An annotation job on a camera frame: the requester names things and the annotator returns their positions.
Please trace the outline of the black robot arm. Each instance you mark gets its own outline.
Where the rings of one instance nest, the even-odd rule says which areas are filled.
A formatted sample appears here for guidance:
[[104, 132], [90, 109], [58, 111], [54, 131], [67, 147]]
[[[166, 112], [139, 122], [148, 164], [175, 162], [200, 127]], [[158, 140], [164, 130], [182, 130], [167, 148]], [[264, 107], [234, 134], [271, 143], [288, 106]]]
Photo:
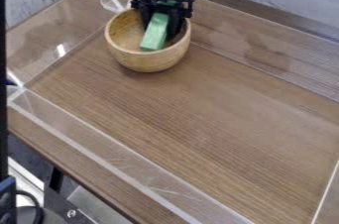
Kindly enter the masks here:
[[140, 13], [143, 27], [147, 28], [156, 13], [168, 16], [167, 39], [174, 39], [192, 17], [195, 0], [131, 0], [131, 7]]

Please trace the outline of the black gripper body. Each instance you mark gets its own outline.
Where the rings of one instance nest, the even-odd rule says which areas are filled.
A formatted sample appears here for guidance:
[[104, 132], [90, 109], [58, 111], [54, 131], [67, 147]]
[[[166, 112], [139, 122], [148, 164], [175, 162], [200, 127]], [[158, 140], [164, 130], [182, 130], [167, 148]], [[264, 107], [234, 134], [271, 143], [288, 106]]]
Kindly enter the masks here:
[[194, 2], [195, 0], [131, 0], [131, 7], [139, 11], [142, 5], [148, 5], [154, 8], [154, 13], [163, 14], [168, 14], [172, 9], [182, 9], [184, 18], [191, 18]]

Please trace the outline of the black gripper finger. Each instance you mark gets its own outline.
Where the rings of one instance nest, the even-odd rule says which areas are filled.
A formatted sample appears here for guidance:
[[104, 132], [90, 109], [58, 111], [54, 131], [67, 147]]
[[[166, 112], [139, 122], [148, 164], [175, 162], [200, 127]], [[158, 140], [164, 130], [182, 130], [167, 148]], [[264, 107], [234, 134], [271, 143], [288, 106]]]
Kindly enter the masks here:
[[184, 11], [172, 9], [170, 11], [170, 21], [167, 27], [167, 39], [172, 40], [180, 33], [184, 22]]
[[147, 28], [154, 15], [154, 8], [148, 5], [142, 5], [139, 11], [143, 22], [143, 28]]

